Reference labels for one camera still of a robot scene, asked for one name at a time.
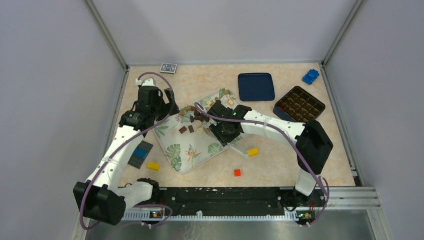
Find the clear plastic tongs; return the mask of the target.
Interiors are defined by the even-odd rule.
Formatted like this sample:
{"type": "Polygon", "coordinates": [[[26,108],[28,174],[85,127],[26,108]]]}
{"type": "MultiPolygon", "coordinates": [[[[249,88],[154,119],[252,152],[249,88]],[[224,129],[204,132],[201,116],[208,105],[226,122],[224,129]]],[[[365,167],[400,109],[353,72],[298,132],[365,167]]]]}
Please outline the clear plastic tongs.
{"type": "Polygon", "coordinates": [[[249,158],[248,151],[244,147],[242,147],[241,145],[239,145],[239,144],[232,144],[230,146],[230,148],[233,151],[235,151],[236,153],[238,153],[239,155],[241,155],[242,157],[244,157],[245,159],[248,159],[249,158]]]}

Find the blue chocolate box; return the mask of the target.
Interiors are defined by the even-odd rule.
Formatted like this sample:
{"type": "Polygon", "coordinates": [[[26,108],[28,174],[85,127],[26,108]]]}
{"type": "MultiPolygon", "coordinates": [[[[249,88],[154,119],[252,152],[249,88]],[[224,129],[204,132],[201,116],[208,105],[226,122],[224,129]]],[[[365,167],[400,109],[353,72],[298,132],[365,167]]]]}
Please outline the blue chocolate box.
{"type": "Polygon", "coordinates": [[[276,102],[273,113],[284,121],[308,123],[316,120],[326,105],[312,94],[295,86],[276,102]]]}

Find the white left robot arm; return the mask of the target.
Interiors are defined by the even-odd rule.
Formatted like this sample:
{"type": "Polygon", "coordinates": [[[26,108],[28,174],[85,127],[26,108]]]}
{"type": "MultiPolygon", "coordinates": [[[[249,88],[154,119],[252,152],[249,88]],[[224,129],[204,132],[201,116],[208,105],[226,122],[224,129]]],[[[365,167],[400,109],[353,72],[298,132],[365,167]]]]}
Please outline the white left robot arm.
{"type": "Polygon", "coordinates": [[[139,203],[154,207],[160,202],[160,193],[153,183],[137,181],[120,187],[123,176],[136,148],[148,132],[179,112],[174,90],[169,86],[160,90],[154,79],[137,80],[138,97],[130,110],[120,118],[116,135],[94,172],[84,182],[77,182],[73,194],[79,208],[83,229],[88,218],[99,223],[117,225],[126,210],[139,203]]]}

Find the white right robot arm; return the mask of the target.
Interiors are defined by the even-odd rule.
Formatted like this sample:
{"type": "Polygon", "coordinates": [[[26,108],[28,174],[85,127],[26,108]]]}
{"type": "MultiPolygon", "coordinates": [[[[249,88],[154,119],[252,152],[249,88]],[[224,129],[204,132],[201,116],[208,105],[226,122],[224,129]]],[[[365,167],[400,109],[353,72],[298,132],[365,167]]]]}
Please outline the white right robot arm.
{"type": "Polygon", "coordinates": [[[329,194],[321,174],[334,144],[318,121],[286,121],[264,115],[245,105],[225,107],[219,100],[208,111],[202,110],[202,113],[214,120],[210,130],[223,146],[241,134],[262,136],[291,146],[301,169],[293,192],[297,205],[307,206],[314,198],[316,186],[325,195],[329,194]]]}

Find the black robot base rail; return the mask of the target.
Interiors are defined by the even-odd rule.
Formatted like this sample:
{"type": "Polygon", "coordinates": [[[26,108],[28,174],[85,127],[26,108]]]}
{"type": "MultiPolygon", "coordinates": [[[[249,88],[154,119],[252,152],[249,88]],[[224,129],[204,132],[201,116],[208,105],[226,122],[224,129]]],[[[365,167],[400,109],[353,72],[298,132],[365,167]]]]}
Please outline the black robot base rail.
{"type": "Polygon", "coordinates": [[[165,213],[179,217],[254,217],[294,216],[296,210],[309,212],[325,205],[326,196],[316,189],[304,196],[287,187],[169,187],[156,189],[143,205],[165,205],[165,213]]]}

